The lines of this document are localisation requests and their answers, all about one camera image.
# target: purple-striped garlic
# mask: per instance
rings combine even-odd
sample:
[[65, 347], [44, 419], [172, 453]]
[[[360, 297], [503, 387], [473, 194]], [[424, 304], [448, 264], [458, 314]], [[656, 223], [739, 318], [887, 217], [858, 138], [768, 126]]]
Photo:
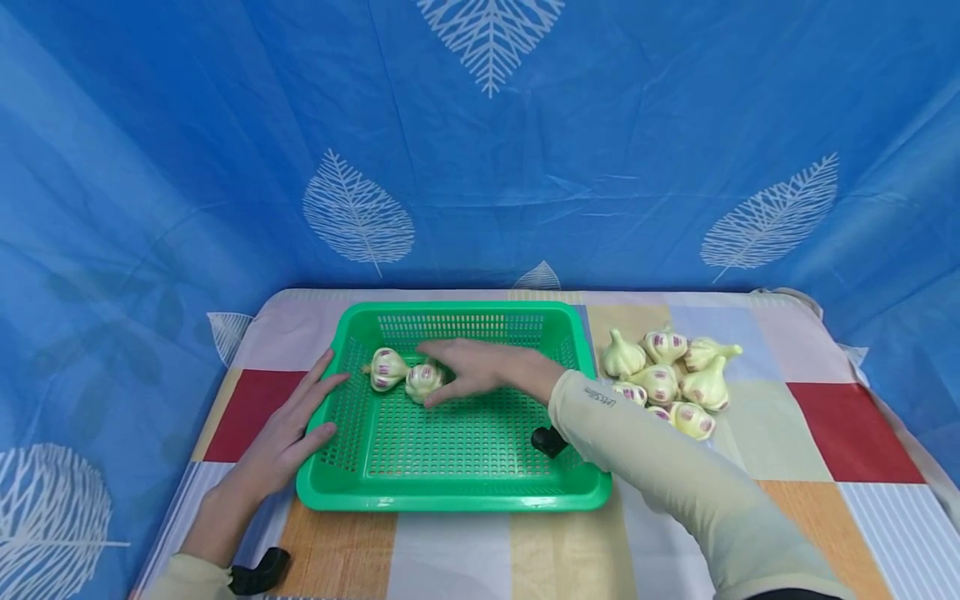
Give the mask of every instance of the purple-striped garlic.
[[672, 365], [686, 354], [686, 338], [667, 327], [643, 336], [643, 347], [658, 365]]
[[652, 413], [654, 417], [660, 420], [665, 420], [671, 425], [673, 424], [672, 420], [670, 419], [670, 411], [666, 410], [662, 406], [648, 406], [647, 412]]
[[723, 378], [727, 364], [724, 356], [714, 356], [702, 371], [692, 372], [680, 382], [680, 392], [691, 402], [709, 411], [720, 412], [730, 406], [730, 392]]
[[647, 364], [643, 348], [627, 342], [617, 329], [610, 330], [610, 345], [600, 355], [600, 364], [607, 375], [614, 379], [626, 379]]
[[444, 372], [432, 361], [416, 365], [407, 373], [405, 389], [407, 395], [417, 404], [423, 404], [427, 396], [444, 385]]
[[639, 404], [640, 406], [647, 405], [647, 392], [638, 385], [633, 383], [627, 383], [625, 381], [617, 381], [611, 387], [613, 390], [628, 400]]
[[389, 391], [406, 377], [409, 371], [403, 357], [392, 348], [378, 348], [373, 353], [370, 364], [363, 366], [363, 372], [370, 374], [370, 387], [378, 392]]
[[743, 348], [737, 344], [724, 346], [710, 338], [694, 338], [687, 344], [684, 363], [690, 372], [702, 371], [714, 356], [723, 356], [727, 360], [743, 354]]
[[716, 421], [707, 411], [689, 402], [674, 402], [670, 407], [670, 421], [678, 431], [700, 442], [713, 435]]
[[677, 374], [668, 365], [654, 365], [630, 377], [630, 382], [643, 388], [647, 401], [666, 406], [677, 397]]

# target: beige sleeve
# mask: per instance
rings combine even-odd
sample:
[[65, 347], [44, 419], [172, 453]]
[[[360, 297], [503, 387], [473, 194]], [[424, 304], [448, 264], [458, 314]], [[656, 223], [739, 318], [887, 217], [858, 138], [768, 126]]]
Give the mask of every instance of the beige sleeve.
[[229, 572], [187, 554], [170, 557], [166, 570], [147, 592], [146, 600], [236, 600]]
[[550, 419], [585, 460], [682, 524], [707, 559], [717, 600], [786, 588], [854, 598], [746, 473], [609, 385], [567, 371], [550, 397]]

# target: checkered tablecloth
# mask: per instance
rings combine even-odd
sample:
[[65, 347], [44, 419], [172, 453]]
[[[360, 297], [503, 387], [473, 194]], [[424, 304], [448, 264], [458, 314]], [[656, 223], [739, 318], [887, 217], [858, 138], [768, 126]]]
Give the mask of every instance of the checkered tablecloth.
[[[672, 323], [690, 337], [739, 344], [744, 354], [726, 371], [731, 409], [718, 417], [713, 451], [757, 480], [859, 598], [960, 598], [960, 536], [803, 301], [784, 294], [398, 290], [287, 290], [267, 302], [228, 370], [132, 598], [180, 547], [204, 493], [329, 346], [343, 312], [359, 301], [402, 300], [565, 301], [580, 311], [595, 355], [612, 327], [638, 339]], [[575, 514], [315, 513], [290, 490], [262, 507], [237, 559], [255, 564], [272, 545], [293, 554], [288, 577], [267, 598], [710, 598], [693, 539], [636, 490], [615, 483], [603, 509]], [[955, 493], [937, 490], [941, 498]]]

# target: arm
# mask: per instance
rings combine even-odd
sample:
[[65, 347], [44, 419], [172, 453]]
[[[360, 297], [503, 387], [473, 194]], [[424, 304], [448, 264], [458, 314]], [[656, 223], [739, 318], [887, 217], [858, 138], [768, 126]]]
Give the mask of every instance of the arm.
[[[632, 402], [616, 401], [620, 396], [610, 386], [565, 371], [533, 350], [466, 340], [430, 342], [420, 349], [457, 373], [427, 406], [503, 386], [547, 406], [554, 426], [585, 460], [615, 472], [696, 539], [717, 598], [742, 600], [775, 590], [790, 593], [788, 588], [853, 598], [820, 552], [745, 473]], [[597, 401], [598, 395], [613, 401]]]
[[303, 461], [337, 432], [336, 425], [324, 423], [304, 435], [307, 422], [326, 395], [348, 378], [338, 374], [318, 381], [332, 358], [328, 350], [270, 416], [240, 462], [206, 493], [180, 552], [171, 557], [148, 592], [149, 600], [236, 597], [229, 589], [232, 578], [228, 568], [253, 515], [267, 496], [286, 487]]

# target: green plastic basket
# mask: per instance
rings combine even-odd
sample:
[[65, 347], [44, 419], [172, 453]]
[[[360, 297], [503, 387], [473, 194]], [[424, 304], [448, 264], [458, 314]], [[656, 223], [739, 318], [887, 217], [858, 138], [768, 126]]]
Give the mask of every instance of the green plastic basket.
[[530, 444], [549, 426], [545, 408], [515, 390], [453, 400], [426, 410], [386, 394], [361, 372], [377, 348], [408, 365], [424, 340], [464, 337], [536, 348], [594, 376], [584, 325], [561, 302], [369, 302], [352, 306], [324, 374], [353, 377], [333, 392], [308, 429], [332, 420], [338, 432], [297, 475], [297, 494], [322, 511], [587, 511], [610, 497], [611, 478], [572, 448], [550, 460]]

